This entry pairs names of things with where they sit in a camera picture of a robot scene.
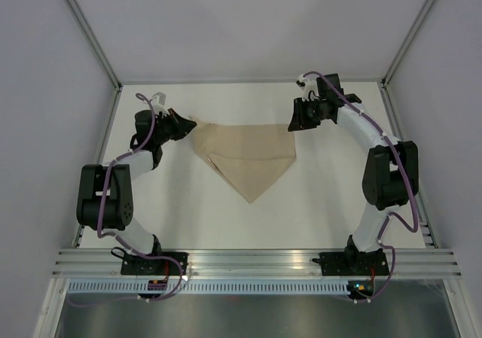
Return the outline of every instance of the white table surface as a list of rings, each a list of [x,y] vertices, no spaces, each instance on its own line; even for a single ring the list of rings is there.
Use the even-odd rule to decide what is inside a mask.
[[[368,112],[390,131],[374,82],[347,82]],[[127,151],[135,132],[134,114],[146,109],[135,93],[167,95],[166,107],[182,117],[196,115],[224,124],[289,123],[295,83],[167,84],[124,86],[108,139],[105,160]],[[365,207],[362,176],[366,155],[351,136],[331,121],[296,132],[297,160],[254,203],[248,204],[195,153],[191,137],[163,146],[157,169],[133,182],[134,216],[155,233],[163,248],[262,249],[344,248]],[[401,213],[411,221],[410,208]],[[393,222],[385,243],[424,248],[421,232],[412,234]],[[82,248],[117,246],[97,239],[88,227]]]

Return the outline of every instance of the glass panel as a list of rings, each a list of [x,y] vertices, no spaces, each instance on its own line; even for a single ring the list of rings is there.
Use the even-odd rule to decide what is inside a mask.
[[[76,303],[113,294],[76,294]],[[78,309],[65,305],[58,337],[458,337],[440,283],[392,282],[370,304],[328,296],[178,295]]]

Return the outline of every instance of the metal bar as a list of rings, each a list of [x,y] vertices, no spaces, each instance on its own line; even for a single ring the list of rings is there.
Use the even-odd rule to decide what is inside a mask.
[[[143,279],[71,279],[69,294],[85,293],[156,293],[148,286],[150,278]],[[165,291],[171,291],[177,278],[170,279]],[[347,280],[190,280],[182,282],[178,294],[261,294],[261,295],[347,295]]]
[[[322,276],[311,260],[318,253],[342,251],[320,250],[187,250],[189,279],[307,279],[333,280]],[[386,252],[389,263],[390,251]],[[393,279],[460,279],[459,267],[449,249],[398,249]],[[109,249],[63,249],[60,251],[53,277],[129,279],[121,276],[121,261]],[[336,279],[366,279],[337,277]]]
[[[392,132],[400,139],[406,139],[406,135],[403,131],[403,126],[400,123],[400,117],[397,111],[396,104],[390,93],[389,85],[385,85],[382,82],[378,83],[378,89],[380,90],[380,95],[382,96],[383,106],[385,107],[386,115],[389,119],[390,127]],[[438,248],[437,237],[434,234],[432,224],[429,220],[429,213],[426,208],[426,194],[423,188],[423,183],[419,181],[419,193],[415,196],[416,206],[419,209],[420,220],[428,227],[430,231],[430,236],[432,238],[432,244],[435,248]]]
[[[96,163],[101,163],[104,159],[105,149],[107,148],[108,137],[111,134],[112,125],[114,124],[115,113],[117,112],[117,107],[119,106],[119,100],[122,94],[122,87],[114,90],[114,95],[109,103],[109,114],[108,119],[105,120],[104,126],[102,127],[102,138],[99,140],[99,144],[96,149]],[[84,232],[84,227],[78,225],[77,233],[72,240],[72,246],[78,247],[81,244],[82,233]]]
[[[435,248],[432,232],[429,225],[425,221],[420,221],[420,231],[422,232],[423,241],[426,248]]]
[[[55,336],[68,286],[68,279],[50,280],[44,304],[34,330],[34,338],[51,338]]]
[[[410,48],[410,45],[412,44],[413,40],[415,39],[418,31],[420,28],[423,26],[424,22],[426,21],[426,17],[429,15],[430,10],[434,6],[435,2],[437,0],[425,0],[423,2],[422,7],[419,10],[419,13],[415,17],[415,20],[413,21],[412,25],[410,26],[410,29],[408,30],[407,35],[405,35],[404,40],[401,43],[400,48],[398,49],[395,58],[393,59],[392,63],[390,64],[389,69],[385,73],[385,77],[383,78],[383,83],[387,84],[391,81],[393,78],[393,75],[395,74],[395,71],[397,70],[398,66],[400,65],[400,62],[403,60],[404,55]]]
[[[274,83],[293,83],[296,77],[285,78],[226,78],[216,80],[165,80],[165,81],[125,81],[123,85],[155,85],[155,84],[274,84]],[[360,78],[344,78],[340,76],[343,82],[377,82],[380,77],[360,77]]]
[[[96,58],[98,59],[100,65],[104,69],[105,73],[108,75],[109,79],[111,80],[114,88],[118,89],[121,87],[121,83],[117,78],[114,70],[112,69],[111,64],[109,63],[107,56],[105,55],[104,51],[100,47],[99,41],[97,40],[96,36],[93,34],[92,28],[90,28],[89,23],[87,22],[87,18],[84,16],[84,13],[81,10],[81,6],[78,4],[77,0],[64,0],[67,4],[67,7],[72,13],[75,21],[81,28],[84,37],[87,39],[92,51],[94,52]]]
[[[453,317],[462,338],[481,337],[482,332],[477,322],[477,314],[468,304],[461,281],[445,280],[447,296],[452,308]]]

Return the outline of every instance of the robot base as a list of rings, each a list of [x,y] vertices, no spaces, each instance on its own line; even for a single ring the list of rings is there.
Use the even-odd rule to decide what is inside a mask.
[[[364,253],[358,251],[352,236],[348,239],[345,251],[324,252],[319,259],[313,259],[322,268],[323,276],[387,276],[389,265],[383,249]]]
[[[160,256],[177,260],[182,266],[182,275],[185,275],[188,267],[188,255],[188,253],[178,251],[163,251]],[[166,268],[172,276],[179,274],[178,267],[171,261],[164,259],[146,260],[136,255],[124,254],[120,274],[122,276],[164,276],[166,275]]]

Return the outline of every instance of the black bracket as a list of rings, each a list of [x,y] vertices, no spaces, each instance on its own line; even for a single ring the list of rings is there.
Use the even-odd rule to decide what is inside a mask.
[[[163,251],[162,257],[171,257],[182,266],[182,275],[188,268],[188,253],[180,251]],[[172,261],[164,259],[147,260],[137,255],[124,254],[120,274],[122,276],[164,276],[166,270],[170,275],[177,276],[179,268]]]
[[[343,88],[340,86],[340,78],[338,74],[326,75],[326,78],[333,84],[340,93]],[[293,102],[293,117],[288,126],[288,131],[301,131],[303,129],[314,129],[321,124],[323,120],[332,120],[337,123],[338,108],[345,105],[345,102],[321,79],[316,79],[318,86],[318,99],[314,101],[304,101],[302,98],[295,99]],[[351,103],[361,103],[357,95],[350,93],[345,95]]]
[[[395,149],[407,173],[413,195],[419,190],[418,148],[412,141],[399,142]],[[390,163],[396,167],[390,169]],[[376,146],[368,151],[367,164],[363,174],[363,194],[365,199],[382,211],[389,206],[405,205],[408,193],[395,157],[388,146]]]
[[[178,141],[186,137],[191,130],[197,126],[194,121],[179,116],[172,108],[168,110],[168,115],[156,115],[154,123],[154,131],[148,143],[144,146],[144,150],[152,153],[155,169],[163,156],[161,146],[169,141]],[[136,134],[130,139],[130,148],[137,148],[149,134],[151,129],[152,115],[151,111],[144,110],[134,115],[136,119]]]
[[[78,189],[77,221],[97,230],[97,219],[106,166],[85,165],[81,172],[81,183]],[[105,201],[103,229],[125,230],[133,218],[133,191],[130,183],[129,165],[115,165],[109,181],[110,195]]]
[[[389,265],[383,249],[364,253],[358,251],[352,236],[348,239],[345,251],[329,251],[312,259],[322,268],[323,276],[371,276],[372,269],[377,276],[387,276]]]

